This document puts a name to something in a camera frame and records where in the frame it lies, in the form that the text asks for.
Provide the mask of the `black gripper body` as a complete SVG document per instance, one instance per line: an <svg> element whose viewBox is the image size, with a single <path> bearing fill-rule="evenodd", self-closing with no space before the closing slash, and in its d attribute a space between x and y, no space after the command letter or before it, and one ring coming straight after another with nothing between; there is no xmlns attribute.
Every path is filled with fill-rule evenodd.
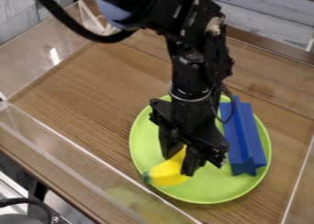
<svg viewBox="0 0 314 224"><path fill-rule="evenodd" d="M169 101L153 98L149 120L157 128L177 129L184 145L195 148L216 168L223 166L229 143L216 127L219 96Z"/></svg>

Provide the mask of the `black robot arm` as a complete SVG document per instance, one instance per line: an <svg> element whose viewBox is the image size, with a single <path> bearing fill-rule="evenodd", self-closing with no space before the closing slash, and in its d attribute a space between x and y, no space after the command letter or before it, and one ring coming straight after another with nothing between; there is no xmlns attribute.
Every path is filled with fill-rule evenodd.
<svg viewBox="0 0 314 224"><path fill-rule="evenodd" d="M170 99L152 99L161 155L185 151L180 174L207 163L219 167L229 144L215 118L233 60L225 44L224 14L212 0L96 0L106 21L121 30L152 29L164 37L172 61Z"/></svg>

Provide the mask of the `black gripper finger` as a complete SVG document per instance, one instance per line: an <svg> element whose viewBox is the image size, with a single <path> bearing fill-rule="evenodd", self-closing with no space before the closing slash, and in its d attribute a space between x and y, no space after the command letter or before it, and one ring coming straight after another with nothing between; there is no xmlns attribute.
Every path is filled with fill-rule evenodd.
<svg viewBox="0 0 314 224"><path fill-rule="evenodd" d="M203 154L191 146L185 149L185 156L181 164L180 173L185 176L192 176L197 169L205 164Z"/></svg>
<svg viewBox="0 0 314 224"><path fill-rule="evenodd" d="M183 149L181 134L177 129L165 129L160 127L157 129L157 139L160 145L161 156L168 160L175 153Z"/></svg>

